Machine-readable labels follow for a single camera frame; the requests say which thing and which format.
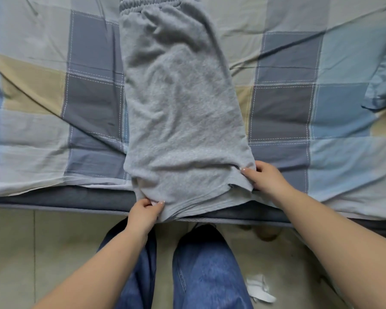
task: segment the elastic waistband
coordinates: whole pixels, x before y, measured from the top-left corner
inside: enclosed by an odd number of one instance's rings
[[[163,5],[179,6],[184,0],[120,0],[120,13],[141,12],[144,7],[155,5],[161,8]]]

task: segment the floor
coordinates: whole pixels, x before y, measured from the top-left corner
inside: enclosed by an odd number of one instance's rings
[[[0,209],[0,309],[30,308],[91,258],[105,233],[123,217]],[[172,255],[188,223],[156,226],[158,260],[153,308],[172,307]],[[289,229],[272,242],[252,230],[222,224],[243,276],[263,273],[274,304],[255,308],[346,308],[320,280],[314,256]]]

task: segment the jeans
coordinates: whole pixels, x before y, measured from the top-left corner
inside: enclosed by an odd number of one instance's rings
[[[127,219],[114,226],[99,250],[123,231]],[[150,309],[156,273],[156,236],[150,231],[116,309]],[[184,235],[173,255],[174,309],[253,308],[239,265],[222,235],[210,224]]]

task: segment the checkered bedding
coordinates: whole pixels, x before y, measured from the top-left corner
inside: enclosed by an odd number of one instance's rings
[[[254,157],[339,212],[386,218],[386,0],[202,1]],[[131,189],[118,3],[0,0],[0,196]]]

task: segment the plaid bed sheet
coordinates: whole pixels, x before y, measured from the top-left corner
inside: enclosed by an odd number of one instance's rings
[[[386,218],[386,0],[202,1],[254,157],[340,212]],[[0,196],[131,189],[118,3],[0,0]]]

